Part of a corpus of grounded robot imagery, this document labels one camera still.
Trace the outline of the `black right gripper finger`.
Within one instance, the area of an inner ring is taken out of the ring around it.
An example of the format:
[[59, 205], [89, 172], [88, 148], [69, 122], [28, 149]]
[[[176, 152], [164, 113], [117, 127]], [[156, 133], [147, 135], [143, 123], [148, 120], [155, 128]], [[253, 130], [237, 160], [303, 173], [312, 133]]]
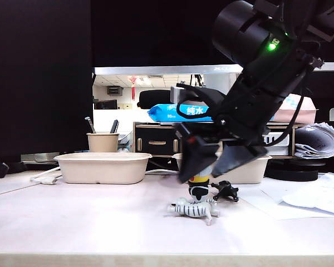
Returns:
[[182, 139], [183, 152], [179, 181], [184, 183], [217, 160], [218, 141], [190, 136]]
[[211, 175], [221, 176], [266, 154], [267, 149], [263, 146], [224, 146]]

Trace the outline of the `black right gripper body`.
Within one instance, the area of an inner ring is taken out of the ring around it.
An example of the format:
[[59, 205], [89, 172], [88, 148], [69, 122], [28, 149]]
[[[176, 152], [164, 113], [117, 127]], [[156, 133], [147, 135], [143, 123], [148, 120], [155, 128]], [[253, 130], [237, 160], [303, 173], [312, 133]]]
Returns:
[[264, 156], [267, 153], [262, 136], [268, 132], [267, 122], [288, 96], [282, 83], [247, 85], [235, 83], [225, 95], [217, 90], [179, 83], [178, 107], [187, 100], [207, 104], [200, 115], [179, 115], [188, 119], [176, 127], [183, 142], [185, 156], [213, 156], [218, 142], [233, 136], [229, 142], [240, 154]]

